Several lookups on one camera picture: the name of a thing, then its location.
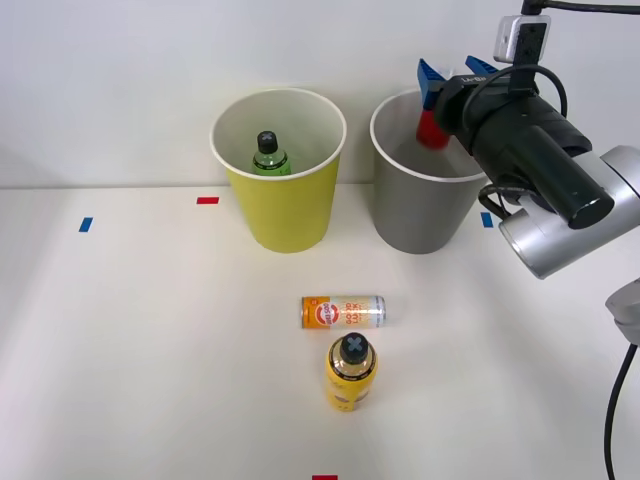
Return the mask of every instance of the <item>gray paper cup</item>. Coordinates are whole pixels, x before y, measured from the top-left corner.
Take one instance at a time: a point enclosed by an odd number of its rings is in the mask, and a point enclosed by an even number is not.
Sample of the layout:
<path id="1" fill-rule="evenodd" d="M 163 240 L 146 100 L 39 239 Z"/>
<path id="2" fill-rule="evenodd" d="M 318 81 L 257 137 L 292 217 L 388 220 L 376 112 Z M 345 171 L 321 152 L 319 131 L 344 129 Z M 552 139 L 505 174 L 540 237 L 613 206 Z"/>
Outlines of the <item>gray paper cup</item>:
<path id="1" fill-rule="evenodd" d="M 407 253 L 432 253 L 453 237 L 487 178 L 455 138 L 443 150 L 416 140 L 419 90 L 386 99 L 371 117 L 375 146 L 373 221 Z"/>

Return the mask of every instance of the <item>white tabletop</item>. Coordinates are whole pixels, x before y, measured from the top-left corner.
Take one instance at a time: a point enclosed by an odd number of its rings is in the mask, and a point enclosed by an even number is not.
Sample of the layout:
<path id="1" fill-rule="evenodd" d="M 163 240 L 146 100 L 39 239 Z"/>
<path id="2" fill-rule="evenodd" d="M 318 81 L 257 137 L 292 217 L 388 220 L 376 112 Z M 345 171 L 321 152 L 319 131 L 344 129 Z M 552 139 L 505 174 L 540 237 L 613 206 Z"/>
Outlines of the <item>white tabletop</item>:
<path id="1" fill-rule="evenodd" d="M 640 229 L 540 281 L 480 207 L 412 256 L 378 237 L 370 195 L 339 186 L 325 239 L 282 255 L 229 188 L 1 191 L 0 479 L 604 478 L 627 348 L 604 301 L 640 276 Z M 300 297 L 325 294 L 387 300 L 350 414 L 323 396 L 340 332 L 300 328 Z M 619 480 L 640 474 L 638 373 Z"/>

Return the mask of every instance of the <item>bottle cap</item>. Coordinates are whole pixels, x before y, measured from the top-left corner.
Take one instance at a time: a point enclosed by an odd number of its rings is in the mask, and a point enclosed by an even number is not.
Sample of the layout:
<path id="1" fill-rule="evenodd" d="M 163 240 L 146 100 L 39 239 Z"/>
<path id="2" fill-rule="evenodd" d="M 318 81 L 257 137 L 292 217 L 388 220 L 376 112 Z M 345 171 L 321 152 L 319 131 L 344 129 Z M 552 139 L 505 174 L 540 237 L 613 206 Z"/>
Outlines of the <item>bottle cap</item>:
<path id="1" fill-rule="evenodd" d="M 349 333 L 340 342 L 340 356 L 350 365 L 359 365 L 367 359 L 369 342 L 359 333 Z"/>
<path id="2" fill-rule="evenodd" d="M 269 132 L 260 132 L 258 135 L 258 151 L 265 155 L 270 155 L 278 151 L 278 139 L 276 134 Z"/>

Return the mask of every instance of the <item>yellow paper cup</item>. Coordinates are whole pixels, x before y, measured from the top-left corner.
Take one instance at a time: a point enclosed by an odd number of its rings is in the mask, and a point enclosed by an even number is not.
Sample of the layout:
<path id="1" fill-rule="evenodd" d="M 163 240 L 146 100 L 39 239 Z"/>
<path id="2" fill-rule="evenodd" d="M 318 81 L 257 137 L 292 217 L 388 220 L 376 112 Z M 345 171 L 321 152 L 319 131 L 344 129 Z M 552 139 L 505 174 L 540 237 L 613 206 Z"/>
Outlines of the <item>yellow paper cup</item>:
<path id="1" fill-rule="evenodd" d="M 252 172 L 257 136 L 273 131 L 291 161 L 291 175 Z M 312 247 L 329 226 L 340 152 L 347 136 L 342 112 L 330 100 L 296 88 L 266 90 L 233 103 L 211 134 L 254 238 L 293 253 Z"/>

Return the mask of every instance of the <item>green bottle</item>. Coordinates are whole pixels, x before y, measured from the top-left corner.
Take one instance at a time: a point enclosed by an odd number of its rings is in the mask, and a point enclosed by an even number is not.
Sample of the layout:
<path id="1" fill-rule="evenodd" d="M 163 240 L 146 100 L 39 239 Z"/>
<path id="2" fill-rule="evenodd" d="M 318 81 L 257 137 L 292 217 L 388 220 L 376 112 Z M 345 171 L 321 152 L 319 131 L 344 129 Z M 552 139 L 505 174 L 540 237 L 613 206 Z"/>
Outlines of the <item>green bottle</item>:
<path id="1" fill-rule="evenodd" d="M 260 132 L 258 151 L 253 156 L 253 173 L 267 177 L 291 175 L 291 162 L 287 152 L 278 148 L 278 139 L 273 132 Z"/>

